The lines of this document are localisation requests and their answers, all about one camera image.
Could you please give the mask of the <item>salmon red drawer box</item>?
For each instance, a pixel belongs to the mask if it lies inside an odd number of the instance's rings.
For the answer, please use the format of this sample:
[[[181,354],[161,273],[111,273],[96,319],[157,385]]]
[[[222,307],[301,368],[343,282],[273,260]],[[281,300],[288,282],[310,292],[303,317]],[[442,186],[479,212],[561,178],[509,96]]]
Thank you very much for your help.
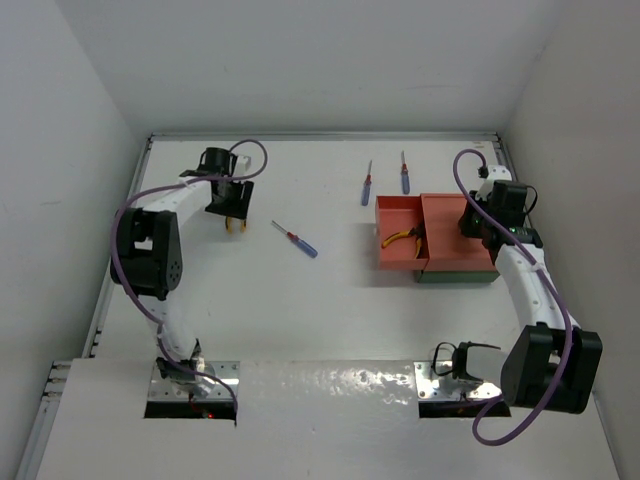
[[[460,233],[458,220],[465,206],[461,194],[379,196],[378,268],[412,272],[496,270],[481,241]]]

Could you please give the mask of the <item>green drawer box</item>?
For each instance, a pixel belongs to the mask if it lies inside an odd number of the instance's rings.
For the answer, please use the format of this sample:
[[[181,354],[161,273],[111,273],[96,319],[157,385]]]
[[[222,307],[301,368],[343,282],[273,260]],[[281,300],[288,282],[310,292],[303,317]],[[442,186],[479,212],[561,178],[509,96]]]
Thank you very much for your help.
[[[418,284],[491,284],[500,274],[496,270],[437,271],[416,270],[414,280]]]

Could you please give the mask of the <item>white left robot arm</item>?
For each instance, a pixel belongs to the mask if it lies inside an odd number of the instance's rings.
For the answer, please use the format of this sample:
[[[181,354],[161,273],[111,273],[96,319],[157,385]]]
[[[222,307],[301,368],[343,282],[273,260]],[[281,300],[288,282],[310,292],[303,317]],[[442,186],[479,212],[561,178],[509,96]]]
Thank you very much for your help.
[[[160,377],[192,396],[204,396],[219,381],[180,311],[181,229],[198,213],[223,217],[227,229],[234,220],[245,225],[254,188],[250,167],[250,157],[235,148],[208,147],[196,168],[173,185],[136,194],[114,220],[111,278],[146,318]]]

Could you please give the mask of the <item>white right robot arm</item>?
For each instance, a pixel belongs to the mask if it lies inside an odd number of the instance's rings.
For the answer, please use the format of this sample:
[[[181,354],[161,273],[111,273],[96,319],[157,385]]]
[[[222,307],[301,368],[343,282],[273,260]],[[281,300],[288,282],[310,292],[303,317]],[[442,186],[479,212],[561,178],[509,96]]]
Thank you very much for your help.
[[[511,179],[503,167],[481,169],[484,181],[469,192],[472,200],[458,222],[460,232],[476,238],[489,252],[505,281],[522,332],[498,374],[504,402],[534,408],[551,385],[567,339],[572,341],[567,365],[545,408],[579,414],[586,408],[603,345],[595,332],[570,320],[566,328],[558,302],[539,274],[548,272],[538,232],[524,225],[529,186]]]

